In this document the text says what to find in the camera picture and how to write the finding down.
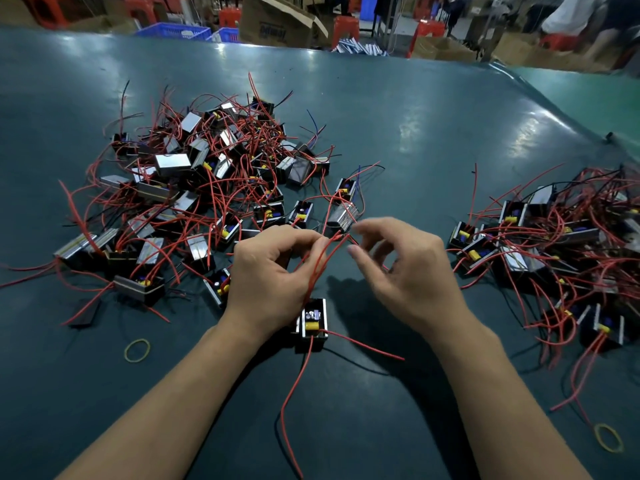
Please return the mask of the black transformer with red wires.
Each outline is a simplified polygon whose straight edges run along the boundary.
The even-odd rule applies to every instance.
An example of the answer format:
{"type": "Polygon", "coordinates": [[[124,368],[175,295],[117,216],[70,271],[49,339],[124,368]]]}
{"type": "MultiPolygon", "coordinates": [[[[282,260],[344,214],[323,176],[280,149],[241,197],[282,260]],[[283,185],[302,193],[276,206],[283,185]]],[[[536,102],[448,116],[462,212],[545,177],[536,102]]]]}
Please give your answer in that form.
{"type": "Polygon", "coordinates": [[[291,443],[289,441],[289,437],[288,434],[286,432],[286,425],[285,425],[285,409],[289,403],[289,401],[291,400],[292,396],[294,395],[294,392],[300,382],[300,379],[302,378],[309,359],[311,357],[311,354],[313,352],[314,349],[314,345],[316,343],[318,344],[323,344],[324,341],[326,341],[326,339],[332,335],[335,337],[339,337],[341,339],[345,339],[347,341],[349,341],[352,344],[355,344],[356,346],[359,346],[363,349],[372,351],[374,353],[377,353],[379,355],[394,359],[394,360],[398,360],[398,361],[402,361],[404,362],[406,359],[402,356],[399,355],[395,355],[395,354],[391,354],[385,351],[382,351],[380,349],[377,349],[375,347],[372,347],[368,344],[364,344],[363,342],[357,341],[356,339],[352,339],[350,337],[347,337],[345,335],[342,335],[338,332],[334,332],[329,330],[328,328],[328,314],[326,311],[326,300],[325,299],[320,299],[320,298],[311,298],[311,292],[313,291],[316,282],[318,281],[320,275],[322,273],[324,273],[324,271],[326,270],[327,267],[327,263],[329,261],[329,259],[332,258],[332,256],[335,254],[335,252],[340,249],[341,245],[343,245],[343,243],[345,243],[346,241],[350,241],[354,244],[356,244],[356,240],[354,240],[354,238],[352,238],[352,236],[349,233],[343,233],[343,232],[338,232],[336,235],[334,235],[333,237],[331,237],[329,239],[329,244],[333,244],[333,243],[337,243],[336,247],[329,252],[328,257],[326,258],[326,261],[324,261],[323,264],[321,264],[320,260],[316,261],[316,264],[314,266],[314,270],[313,270],[313,274],[312,277],[309,281],[309,285],[308,285],[308,290],[307,290],[307,295],[305,297],[305,303],[304,306],[302,308],[302,311],[300,312],[299,316],[296,318],[295,321],[295,332],[298,336],[298,338],[302,341],[303,343],[303,352],[305,353],[305,358],[303,359],[302,362],[302,366],[300,368],[300,371],[294,381],[294,383],[292,384],[291,389],[289,390],[286,398],[284,399],[284,402],[280,408],[280,412],[279,412],[279,425],[280,425],[280,432],[282,434],[282,439],[284,441],[284,446],[285,446],[285,457],[291,461],[294,473],[296,475],[297,480],[304,480],[304,476],[302,473],[302,470],[296,460],[296,457],[294,455],[294,451],[293,448],[291,446],[291,443]]]}

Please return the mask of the large pile of wired transformers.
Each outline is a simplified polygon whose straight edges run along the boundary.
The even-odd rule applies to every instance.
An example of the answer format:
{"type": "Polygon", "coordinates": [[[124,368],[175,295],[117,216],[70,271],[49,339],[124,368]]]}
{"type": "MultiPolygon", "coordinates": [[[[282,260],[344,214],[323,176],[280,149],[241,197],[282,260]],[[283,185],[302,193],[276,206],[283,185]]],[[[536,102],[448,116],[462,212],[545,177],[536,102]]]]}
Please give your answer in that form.
{"type": "Polygon", "coordinates": [[[144,111],[127,108],[130,81],[118,92],[117,117],[102,129],[104,147],[76,188],[59,182],[67,213],[61,226],[75,231],[51,248],[41,264],[11,266],[0,259],[0,290],[55,276],[79,294],[64,326],[88,328],[110,294],[151,310],[157,302],[190,299],[184,282],[204,282],[224,308],[229,273],[240,242],[268,228],[309,228],[330,239],[327,254],[345,243],[365,208],[362,185],[380,161],[359,165],[330,188],[331,145],[316,151],[326,125],[291,135],[278,110],[293,91],[274,102],[250,90],[204,93],[176,108],[165,86],[150,107],[151,120],[136,126],[144,111]]]}

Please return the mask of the stack of white blue sheets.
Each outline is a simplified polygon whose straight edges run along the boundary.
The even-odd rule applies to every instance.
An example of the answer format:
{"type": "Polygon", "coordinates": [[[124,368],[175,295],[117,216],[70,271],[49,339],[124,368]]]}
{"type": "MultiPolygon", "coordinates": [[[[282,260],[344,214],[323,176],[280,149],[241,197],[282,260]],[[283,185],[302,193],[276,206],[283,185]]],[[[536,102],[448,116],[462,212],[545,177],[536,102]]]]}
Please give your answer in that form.
{"type": "Polygon", "coordinates": [[[368,55],[373,57],[387,57],[388,51],[382,49],[376,42],[364,40],[360,42],[355,38],[341,38],[332,52],[348,55],[368,55]]]}

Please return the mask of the low brown cardboard box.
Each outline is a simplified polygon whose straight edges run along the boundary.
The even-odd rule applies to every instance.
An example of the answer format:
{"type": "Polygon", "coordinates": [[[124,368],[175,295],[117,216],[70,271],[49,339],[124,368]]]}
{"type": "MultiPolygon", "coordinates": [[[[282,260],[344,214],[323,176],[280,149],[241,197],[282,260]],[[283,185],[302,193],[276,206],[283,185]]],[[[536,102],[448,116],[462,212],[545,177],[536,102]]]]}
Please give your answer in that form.
{"type": "Polygon", "coordinates": [[[452,38],[418,37],[410,59],[475,63],[476,52],[452,38]]]}

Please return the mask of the large open cardboard box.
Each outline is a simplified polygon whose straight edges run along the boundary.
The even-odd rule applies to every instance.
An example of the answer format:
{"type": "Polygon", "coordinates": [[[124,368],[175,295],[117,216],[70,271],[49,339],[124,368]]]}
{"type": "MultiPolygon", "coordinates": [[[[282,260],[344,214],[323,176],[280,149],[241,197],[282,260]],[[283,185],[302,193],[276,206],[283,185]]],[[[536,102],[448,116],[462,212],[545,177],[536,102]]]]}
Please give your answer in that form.
{"type": "Polygon", "coordinates": [[[330,38],[313,13],[288,0],[243,0],[238,39],[267,47],[322,47],[330,38]]]}

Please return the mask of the person's right hand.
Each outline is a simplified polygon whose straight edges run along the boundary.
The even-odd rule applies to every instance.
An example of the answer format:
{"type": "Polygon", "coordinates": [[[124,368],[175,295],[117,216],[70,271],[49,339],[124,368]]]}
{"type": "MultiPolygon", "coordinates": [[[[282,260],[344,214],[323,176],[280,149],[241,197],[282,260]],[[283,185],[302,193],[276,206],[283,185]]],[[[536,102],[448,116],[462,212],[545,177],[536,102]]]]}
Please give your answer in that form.
{"type": "Polygon", "coordinates": [[[384,265],[396,290],[377,298],[398,320],[428,340],[460,332],[471,322],[441,238],[393,217],[364,219],[351,230],[370,254],[378,244],[394,245],[384,265]]]}

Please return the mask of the person's left hand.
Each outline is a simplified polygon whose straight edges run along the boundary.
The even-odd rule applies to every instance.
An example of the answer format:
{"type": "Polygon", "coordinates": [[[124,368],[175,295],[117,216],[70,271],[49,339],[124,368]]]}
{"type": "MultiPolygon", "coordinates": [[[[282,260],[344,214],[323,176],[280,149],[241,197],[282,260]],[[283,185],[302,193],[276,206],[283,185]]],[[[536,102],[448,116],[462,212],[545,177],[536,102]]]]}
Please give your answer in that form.
{"type": "Polygon", "coordinates": [[[272,226],[235,247],[227,307],[217,330],[263,344],[301,312],[308,285],[295,278],[316,239],[313,230],[272,226]]]}

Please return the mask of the small heap of wired transformers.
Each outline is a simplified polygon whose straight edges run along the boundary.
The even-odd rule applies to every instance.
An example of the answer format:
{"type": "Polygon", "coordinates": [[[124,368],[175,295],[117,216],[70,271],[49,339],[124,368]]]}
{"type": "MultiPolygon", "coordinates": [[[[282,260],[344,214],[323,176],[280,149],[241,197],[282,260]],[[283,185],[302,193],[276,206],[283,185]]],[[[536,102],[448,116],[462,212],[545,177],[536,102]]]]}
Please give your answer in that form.
{"type": "Polygon", "coordinates": [[[524,328],[536,330],[553,366],[580,339],[570,375],[575,403],[596,356],[640,341],[640,164],[585,167],[533,188],[541,176],[469,212],[445,240],[467,287],[482,278],[515,292],[524,328]],[[538,311],[529,317],[526,298],[538,311]]]}

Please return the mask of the yellow rubber band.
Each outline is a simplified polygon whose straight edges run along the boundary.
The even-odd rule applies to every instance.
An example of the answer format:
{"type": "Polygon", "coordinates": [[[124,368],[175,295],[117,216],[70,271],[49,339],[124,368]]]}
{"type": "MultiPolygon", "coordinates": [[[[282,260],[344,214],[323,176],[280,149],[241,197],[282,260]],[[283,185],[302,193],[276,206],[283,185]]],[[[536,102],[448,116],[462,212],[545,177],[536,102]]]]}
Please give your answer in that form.
{"type": "Polygon", "coordinates": [[[593,426],[595,439],[599,446],[611,454],[621,454],[625,451],[625,444],[617,430],[605,423],[597,423],[593,426]]]}
{"type": "Polygon", "coordinates": [[[135,339],[124,348],[124,361],[127,363],[140,363],[148,357],[150,350],[151,344],[148,339],[135,339]]]}

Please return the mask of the person's right forearm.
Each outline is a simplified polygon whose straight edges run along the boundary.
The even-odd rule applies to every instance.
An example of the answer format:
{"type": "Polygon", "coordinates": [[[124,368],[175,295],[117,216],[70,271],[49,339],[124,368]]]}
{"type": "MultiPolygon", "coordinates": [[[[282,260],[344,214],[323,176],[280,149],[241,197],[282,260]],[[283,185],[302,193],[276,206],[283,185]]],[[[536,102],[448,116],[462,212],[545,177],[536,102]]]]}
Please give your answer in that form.
{"type": "Polygon", "coordinates": [[[593,480],[469,309],[430,315],[422,334],[452,387],[482,480],[593,480]]]}

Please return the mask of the person's left forearm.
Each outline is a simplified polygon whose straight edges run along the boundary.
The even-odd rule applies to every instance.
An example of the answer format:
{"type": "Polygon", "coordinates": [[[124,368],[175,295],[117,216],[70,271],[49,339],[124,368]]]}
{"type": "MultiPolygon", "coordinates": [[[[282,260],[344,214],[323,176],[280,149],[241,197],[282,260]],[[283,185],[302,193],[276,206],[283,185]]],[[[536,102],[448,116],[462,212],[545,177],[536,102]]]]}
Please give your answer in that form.
{"type": "Polygon", "coordinates": [[[181,480],[232,386],[291,319],[225,314],[55,480],[181,480]]]}

